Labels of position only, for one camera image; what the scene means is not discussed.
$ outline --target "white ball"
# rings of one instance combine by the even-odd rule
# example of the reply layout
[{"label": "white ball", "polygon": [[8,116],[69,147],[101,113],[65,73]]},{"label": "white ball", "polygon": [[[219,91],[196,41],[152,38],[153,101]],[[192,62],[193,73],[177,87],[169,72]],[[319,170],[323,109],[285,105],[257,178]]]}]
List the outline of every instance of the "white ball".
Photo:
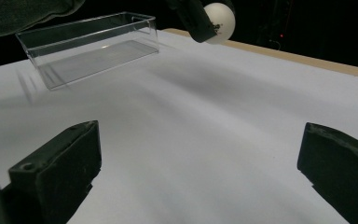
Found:
[{"label": "white ball", "polygon": [[228,40],[235,29],[235,16],[231,9],[221,3],[211,3],[204,9],[217,34],[205,42],[209,44],[221,44]]}]

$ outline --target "clear plastic container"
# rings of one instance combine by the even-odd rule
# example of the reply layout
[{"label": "clear plastic container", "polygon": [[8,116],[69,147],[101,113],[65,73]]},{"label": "clear plastic container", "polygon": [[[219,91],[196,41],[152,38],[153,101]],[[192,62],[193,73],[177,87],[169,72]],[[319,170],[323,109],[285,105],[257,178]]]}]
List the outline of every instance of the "clear plastic container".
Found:
[{"label": "clear plastic container", "polygon": [[158,52],[156,18],[130,12],[16,37],[49,90]]}]

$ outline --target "white table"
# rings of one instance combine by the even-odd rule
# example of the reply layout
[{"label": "white table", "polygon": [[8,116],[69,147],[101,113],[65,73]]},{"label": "white table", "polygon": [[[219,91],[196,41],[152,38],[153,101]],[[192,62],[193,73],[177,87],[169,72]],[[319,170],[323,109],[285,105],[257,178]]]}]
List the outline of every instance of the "white table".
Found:
[{"label": "white table", "polygon": [[358,77],[158,38],[159,54],[56,91],[29,61],[0,66],[0,186],[97,119],[103,167],[69,223],[347,223],[296,161],[306,122],[358,139]]}]

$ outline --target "gripper holding white ball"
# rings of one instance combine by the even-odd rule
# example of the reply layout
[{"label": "gripper holding white ball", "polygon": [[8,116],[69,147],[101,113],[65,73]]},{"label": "gripper holding white ball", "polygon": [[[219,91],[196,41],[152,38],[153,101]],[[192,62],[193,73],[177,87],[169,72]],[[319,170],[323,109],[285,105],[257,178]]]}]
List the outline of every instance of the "gripper holding white ball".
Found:
[{"label": "gripper holding white ball", "polygon": [[213,25],[216,36],[206,40],[209,44],[221,44],[228,40],[235,29],[235,16],[233,11],[221,3],[211,3],[204,8]]}]

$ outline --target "container rim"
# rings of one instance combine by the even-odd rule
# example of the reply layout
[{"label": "container rim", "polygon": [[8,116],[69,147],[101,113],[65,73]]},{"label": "container rim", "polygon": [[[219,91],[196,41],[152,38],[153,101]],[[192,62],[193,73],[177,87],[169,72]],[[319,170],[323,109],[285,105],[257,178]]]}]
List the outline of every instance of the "container rim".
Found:
[{"label": "container rim", "polygon": [[[70,39],[65,39],[65,40],[62,40],[62,41],[57,41],[57,42],[54,42],[54,43],[51,43],[51,44],[41,45],[41,46],[37,46],[37,47],[33,47],[33,48],[27,48],[26,45],[21,40],[21,35],[28,35],[28,34],[31,34],[31,33],[45,31],[45,30],[51,30],[51,29],[55,29],[55,28],[58,28],[58,27],[72,25],[72,24],[75,24],[75,23],[82,23],[82,22],[87,22],[87,21],[96,21],[96,20],[100,20],[100,19],[104,19],[104,18],[108,18],[108,17],[113,17],[113,16],[118,16],[118,15],[123,15],[123,14],[130,14],[130,15],[138,16],[140,18],[145,18],[145,19],[142,20],[142,21],[136,21],[136,22],[120,25],[120,26],[117,26],[117,27],[114,27],[114,28],[101,30],[101,31],[98,31],[98,32],[94,32],[92,34],[80,35],[80,36],[76,36],[76,37],[73,37],[73,38],[70,38]],[[111,30],[120,29],[120,28],[129,26],[129,25],[139,24],[139,23],[142,23],[142,22],[145,22],[145,21],[152,21],[152,20],[155,20],[155,19],[156,19],[155,16],[148,16],[148,15],[144,15],[144,14],[123,11],[123,12],[118,12],[118,13],[115,13],[115,14],[109,14],[109,15],[104,15],[104,16],[95,17],[95,18],[89,18],[89,19],[80,20],[80,21],[70,21],[70,22],[66,22],[66,23],[62,23],[62,24],[58,24],[58,25],[53,25],[53,26],[49,26],[49,27],[42,27],[42,28],[38,28],[38,29],[22,31],[22,32],[16,33],[16,37],[21,42],[21,44],[24,47],[24,49],[26,49],[26,50],[43,49],[43,48],[48,48],[48,47],[55,46],[55,45],[60,45],[60,44],[66,43],[66,42],[70,42],[70,41],[73,41],[73,40],[76,40],[76,39],[81,39],[81,38],[84,38],[84,37],[105,33],[105,32],[111,31]]]}]

